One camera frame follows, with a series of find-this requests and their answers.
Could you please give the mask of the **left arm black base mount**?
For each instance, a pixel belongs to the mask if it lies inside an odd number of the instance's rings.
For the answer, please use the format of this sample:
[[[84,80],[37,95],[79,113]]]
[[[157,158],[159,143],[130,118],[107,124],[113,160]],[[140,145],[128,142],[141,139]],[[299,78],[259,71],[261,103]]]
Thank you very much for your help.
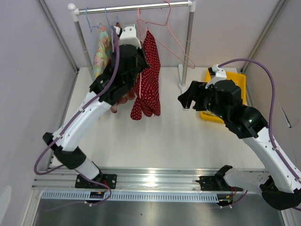
[[[115,189],[117,184],[117,174],[102,174],[97,176],[94,181],[98,183],[102,183],[107,185],[110,189]],[[92,182],[87,181],[81,175],[77,175],[75,181],[75,188],[82,188],[82,189],[105,189],[105,187],[100,186],[99,184],[95,184]]]

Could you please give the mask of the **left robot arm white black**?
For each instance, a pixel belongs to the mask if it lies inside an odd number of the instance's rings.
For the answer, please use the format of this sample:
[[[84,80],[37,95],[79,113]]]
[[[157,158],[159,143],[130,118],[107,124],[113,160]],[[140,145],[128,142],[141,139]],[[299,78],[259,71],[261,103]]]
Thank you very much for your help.
[[[134,87],[138,75],[148,67],[143,48],[120,45],[76,112],[56,132],[43,136],[62,165],[83,175],[91,188],[101,185],[101,171],[79,148],[79,142],[93,123]]]

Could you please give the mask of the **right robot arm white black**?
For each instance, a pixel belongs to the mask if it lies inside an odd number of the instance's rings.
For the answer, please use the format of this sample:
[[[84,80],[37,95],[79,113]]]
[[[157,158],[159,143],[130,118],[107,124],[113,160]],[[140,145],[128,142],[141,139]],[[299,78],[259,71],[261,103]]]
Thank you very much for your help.
[[[232,80],[208,85],[192,81],[178,101],[184,109],[209,111],[223,120],[225,127],[247,144],[263,163],[266,173],[238,170],[230,165],[215,174],[215,186],[224,191],[229,187],[242,188],[260,194],[277,210],[297,209],[301,203],[301,172],[288,160],[280,147],[269,137],[268,122],[254,107],[243,104],[241,88]]]

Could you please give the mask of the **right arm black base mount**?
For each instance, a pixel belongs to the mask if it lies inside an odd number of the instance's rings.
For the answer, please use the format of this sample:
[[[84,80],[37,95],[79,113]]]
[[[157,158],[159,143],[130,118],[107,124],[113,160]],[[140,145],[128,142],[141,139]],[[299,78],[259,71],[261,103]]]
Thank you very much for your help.
[[[195,180],[195,182],[200,185],[201,191],[243,191],[243,188],[240,187],[230,187],[227,184],[219,185],[215,181],[214,176],[200,176],[197,180]]]

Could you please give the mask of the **red polka dot skirt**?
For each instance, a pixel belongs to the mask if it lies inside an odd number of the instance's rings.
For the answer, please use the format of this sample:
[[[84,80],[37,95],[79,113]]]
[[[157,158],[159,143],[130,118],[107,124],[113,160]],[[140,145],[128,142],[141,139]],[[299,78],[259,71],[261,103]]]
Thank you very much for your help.
[[[146,68],[138,77],[134,91],[136,100],[130,117],[141,120],[142,116],[160,116],[161,105],[159,98],[159,74],[161,69],[158,48],[154,36],[147,31],[143,42],[147,63]]]

